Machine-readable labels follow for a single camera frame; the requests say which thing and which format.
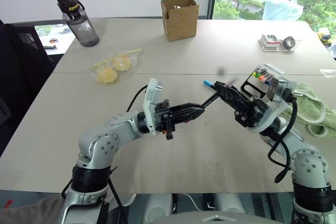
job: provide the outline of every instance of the yellow fruit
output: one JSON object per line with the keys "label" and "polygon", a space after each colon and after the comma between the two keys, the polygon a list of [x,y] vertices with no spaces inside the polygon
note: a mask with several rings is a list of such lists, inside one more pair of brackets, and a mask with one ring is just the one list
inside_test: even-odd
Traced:
{"label": "yellow fruit", "polygon": [[117,71],[127,71],[132,66],[131,58],[128,55],[119,55],[112,58],[112,63]]}
{"label": "yellow fruit", "polygon": [[117,79],[117,77],[117,72],[111,67],[102,66],[97,69],[97,81],[100,83],[112,83]]}

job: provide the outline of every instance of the gray water bottle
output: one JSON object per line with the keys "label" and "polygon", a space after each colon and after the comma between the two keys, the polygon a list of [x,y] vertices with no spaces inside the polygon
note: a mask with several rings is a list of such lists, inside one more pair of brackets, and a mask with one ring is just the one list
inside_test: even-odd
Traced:
{"label": "gray water bottle", "polygon": [[85,8],[78,0],[57,0],[57,5],[63,13],[63,19],[85,47],[93,47],[99,42],[99,37],[90,22]]}

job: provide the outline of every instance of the open cardboard box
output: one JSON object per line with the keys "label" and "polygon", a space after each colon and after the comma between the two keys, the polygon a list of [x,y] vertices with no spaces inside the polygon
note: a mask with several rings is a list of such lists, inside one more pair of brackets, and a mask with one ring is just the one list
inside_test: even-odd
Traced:
{"label": "open cardboard box", "polygon": [[169,41],[196,35],[199,5],[194,0],[161,0],[164,32]]}

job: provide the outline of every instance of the green towel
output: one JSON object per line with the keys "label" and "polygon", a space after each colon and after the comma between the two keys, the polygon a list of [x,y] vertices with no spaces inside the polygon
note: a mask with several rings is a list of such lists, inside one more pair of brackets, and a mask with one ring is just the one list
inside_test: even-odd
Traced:
{"label": "green towel", "polygon": [[[306,83],[300,82],[293,92],[297,98],[298,114],[296,120],[305,124],[315,137],[336,136],[336,110],[328,108]],[[284,111],[291,116],[292,108]]]}

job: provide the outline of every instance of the black bottle cap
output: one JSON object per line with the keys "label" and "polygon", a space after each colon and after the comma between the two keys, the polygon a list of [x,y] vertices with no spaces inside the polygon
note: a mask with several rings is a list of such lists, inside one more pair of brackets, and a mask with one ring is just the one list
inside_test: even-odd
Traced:
{"label": "black bottle cap", "polygon": [[80,7],[83,7],[83,5],[78,0],[57,0],[57,5],[61,9],[63,13],[74,13],[79,10]]}

